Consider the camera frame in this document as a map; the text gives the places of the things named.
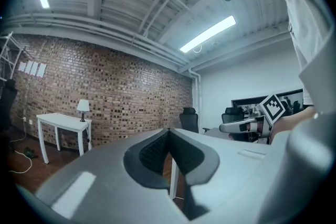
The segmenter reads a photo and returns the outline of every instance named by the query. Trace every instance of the lamp shade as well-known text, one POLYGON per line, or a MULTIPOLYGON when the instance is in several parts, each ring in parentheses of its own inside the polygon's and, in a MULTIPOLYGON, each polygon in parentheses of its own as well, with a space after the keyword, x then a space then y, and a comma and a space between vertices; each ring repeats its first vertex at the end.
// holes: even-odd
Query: lamp shade
POLYGON ((80 99, 79 103, 78 103, 78 106, 77 106, 77 110, 79 110, 79 111, 90 111, 89 101, 84 100, 84 99, 80 99))

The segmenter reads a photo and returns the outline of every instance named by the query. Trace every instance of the brick wall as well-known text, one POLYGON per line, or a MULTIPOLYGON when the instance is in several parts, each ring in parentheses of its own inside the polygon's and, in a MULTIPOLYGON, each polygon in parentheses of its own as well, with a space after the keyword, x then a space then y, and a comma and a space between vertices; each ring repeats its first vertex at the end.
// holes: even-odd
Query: brick wall
MULTIPOLYGON (((17 71, 18 95, 12 123, 23 129, 23 116, 33 121, 27 132, 38 137, 36 115, 59 112, 80 117, 80 99, 87 99, 92 144, 136 135, 161 127, 181 127, 182 108, 192 105, 191 79, 174 71, 86 42, 34 35, 16 35, 34 61, 47 64, 43 78, 17 71)), ((21 55, 20 61, 28 58, 21 55)), ((56 143, 52 126, 43 124, 45 141, 56 143)), ((78 148, 77 134, 60 130, 64 147, 78 148)))

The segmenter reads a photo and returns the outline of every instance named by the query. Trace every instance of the white paper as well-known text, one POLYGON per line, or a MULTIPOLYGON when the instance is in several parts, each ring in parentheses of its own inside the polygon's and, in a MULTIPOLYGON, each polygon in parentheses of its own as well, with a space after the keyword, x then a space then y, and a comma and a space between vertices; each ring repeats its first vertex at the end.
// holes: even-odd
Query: white paper
POLYGON ((25 69, 25 73, 29 74, 30 69, 32 68, 33 62, 32 61, 28 61, 26 69, 25 69))
POLYGON ((19 71, 24 72, 24 71, 25 71, 25 68, 26 68, 26 63, 25 63, 25 62, 20 62, 20 65, 19 65, 19 71))
POLYGON ((44 74, 44 70, 46 69, 46 66, 47 65, 45 65, 44 63, 40 64, 40 68, 38 69, 37 75, 36 75, 37 77, 43 78, 43 74, 44 74))
POLYGON ((32 68, 31 68, 31 71, 30 71, 31 75, 33 75, 33 76, 36 75, 37 67, 38 67, 38 63, 34 62, 32 68))

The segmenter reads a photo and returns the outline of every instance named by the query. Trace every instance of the white cable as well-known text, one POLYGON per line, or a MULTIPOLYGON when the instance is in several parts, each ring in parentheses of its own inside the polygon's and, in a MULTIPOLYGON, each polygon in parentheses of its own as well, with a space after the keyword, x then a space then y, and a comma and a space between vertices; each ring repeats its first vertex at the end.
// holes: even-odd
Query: white cable
POLYGON ((26 133, 26 124, 25 121, 23 121, 23 129, 25 130, 25 136, 22 139, 17 139, 17 140, 11 140, 10 142, 16 142, 16 141, 22 141, 23 139, 26 138, 27 133, 26 133))
POLYGON ((89 143, 90 143, 91 148, 92 148, 91 139, 90 139, 90 137, 89 137, 89 123, 88 123, 88 122, 86 122, 86 123, 88 124, 88 126, 86 127, 86 133, 88 134, 88 140, 89 140, 89 143))
POLYGON ((200 47, 200 50, 199 50, 199 51, 195 51, 195 50, 193 49, 194 53, 196 53, 196 54, 200 53, 200 52, 201 52, 201 50, 202 50, 202 45, 201 45, 201 47, 200 47))
MULTIPOLYGON (((26 124, 25 124, 25 121, 23 121, 23 128, 24 128, 24 130, 25 130, 25 136, 24 136, 22 139, 11 140, 10 142, 21 141, 21 140, 23 140, 23 139, 26 138, 27 133, 26 133, 26 124)), ((27 170, 25 170, 24 172, 16 172, 16 171, 13 171, 13 170, 10 170, 9 172, 12 172, 12 173, 15 173, 15 174, 24 174, 24 173, 27 172, 29 169, 31 169, 31 167, 33 166, 32 160, 31 160, 30 158, 28 158, 28 157, 27 157, 25 154, 23 154, 23 153, 20 153, 20 152, 18 152, 18 151, 15 151, 15 152, 18 153, 18 154, 24 155, 27 159, 29 159, 29 161, 30 161, 30 167, 29 167, 27 170)))
POLYGON ((15 151, 16 153, 18 153, 18 154, 21 154, 21 155, 24 155, 27 159, 29 159, 29 161, 30 161, 30 167, 27 169, 27 170, 25 170, 24 172, 16 172, 16 171, 13 171, 13 170, 10 170, 9 172, 12 172, 12 173, 15 173, 15 174, 24 174, 25 172, 27 172, 29 169, 31 169, 31 167, 33 166, 33 163, 32 163, 32 160, 30 159, 30 158, 28 158, 25 154, 23 154, 23 153, 20 153, 20 152, 18 152, 18 151, 15 151))

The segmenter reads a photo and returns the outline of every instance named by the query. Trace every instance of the lamp base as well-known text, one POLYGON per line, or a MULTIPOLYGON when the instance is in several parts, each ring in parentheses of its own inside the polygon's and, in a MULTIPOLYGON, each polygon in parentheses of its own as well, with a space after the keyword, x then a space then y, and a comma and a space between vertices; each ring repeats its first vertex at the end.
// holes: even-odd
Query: lamp base
POLYGON ((84 120, 84 113, 82 113, 82 118, 80 119, 80 122, 85 122, 85 120, 84 120))

